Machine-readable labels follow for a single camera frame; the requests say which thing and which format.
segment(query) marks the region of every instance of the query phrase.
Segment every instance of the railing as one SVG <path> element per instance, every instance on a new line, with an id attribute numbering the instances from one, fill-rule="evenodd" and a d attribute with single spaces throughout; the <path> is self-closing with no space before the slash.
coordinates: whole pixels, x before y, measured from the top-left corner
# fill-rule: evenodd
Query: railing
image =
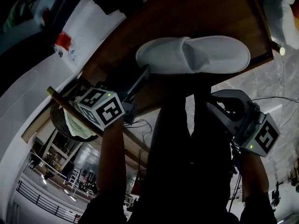
<path id="1" fill-rule="evenodd" d="M 31 188 L 29 188 L 22 181 L 20 182 L 17 191 L 21 193 L 24 197 L 26 197 L 28 200 L 33 202 L 35 205 L 66 221 L 77 224 L 81 218 L 80 215 L 66 210 L 64 208 L 61 208 L 58 205 L 48 201 L 47 199 L 33 191 Z"/>

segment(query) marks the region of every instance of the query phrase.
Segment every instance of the dark clothing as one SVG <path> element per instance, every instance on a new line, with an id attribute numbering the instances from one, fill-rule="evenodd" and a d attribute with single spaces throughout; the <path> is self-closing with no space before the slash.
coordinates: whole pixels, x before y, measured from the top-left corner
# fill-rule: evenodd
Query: dark clothing
<path id="1" fill-rule="evenodd" d="M 185 99 L 164 106 L 158 116 L 147 174 L 129 223 L 238 223 L 226 210 L 230 197 L 231 136 L 195 95 L 194 132 L 187 128 Z M 269 199 L 246 200 L 241 223 L 277 223 Z M 79 223 L 125 223 L 122 203 L 93 199 Z"/>

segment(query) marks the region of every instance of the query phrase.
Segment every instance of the wooden board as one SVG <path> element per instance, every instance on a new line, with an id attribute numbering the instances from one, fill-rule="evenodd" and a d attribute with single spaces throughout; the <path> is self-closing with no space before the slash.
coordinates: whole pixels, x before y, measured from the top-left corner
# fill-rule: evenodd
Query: wooden board
<path id="1" fill-rule="evenodd" d="M 269 31 L 255 0 L 148 0 L 101 44 L 80 79 L 95 86 L 118 65 L 135 69 L 137 49 L 153 39 L 207 35 L 227 35 L 242 41 L 252 58 L 248 69 L 273 59 Z M 235 75 L 152 75 L 137 94 L 136 103 L 139 112 L 148 112 L 178 92 L 188 95 L 191 80 L 213 85 Z"/>
<path id="2" fill-rule="evenodd" d="M 38 117 L 30 124 L 26 131 L 21 136 L 22 139 L 28 143 L 30 138 L 39 130 L 41 130 L 48 122 L 50 122 L 51 106 L 40 113 Z"/>

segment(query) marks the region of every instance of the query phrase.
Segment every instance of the wicker basket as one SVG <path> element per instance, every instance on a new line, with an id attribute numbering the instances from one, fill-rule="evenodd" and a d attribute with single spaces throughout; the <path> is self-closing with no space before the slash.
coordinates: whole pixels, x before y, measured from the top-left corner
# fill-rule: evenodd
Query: wicker basket
<path id="1" fill-rule="evenodd" d="M 79 136 L 72 136 L 71 132 L 65 122 L 65 117 L 64 117 L 64 111 L 63 108 L 59 108 L 59 104 L 55 103 L 52 107 L 51 107 L 51 111 L 50 111 L 50 118 L 51 121 L 54 125 L 54 127 L 58 130 L 58 132 L 60 132 L 64 137 L 74 140 L 74 141 L 78 141 L 78 142 L 90 142 L 95 140 L 98 136 L 91 136 L 88 139 L 83 139 Z"/>

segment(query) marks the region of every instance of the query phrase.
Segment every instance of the white slipper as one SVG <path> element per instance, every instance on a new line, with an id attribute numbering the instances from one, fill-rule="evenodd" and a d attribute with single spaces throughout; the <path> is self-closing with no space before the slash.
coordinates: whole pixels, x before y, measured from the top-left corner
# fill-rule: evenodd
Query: white slipper
<path id="1" fill-rule="evenodd" d="M 136 53 L 139 66 L 149 64 L 156 74 L 235 73 L 250 62 L 248 48 L 228 36 L 165 37 L 142 45 Z"/>

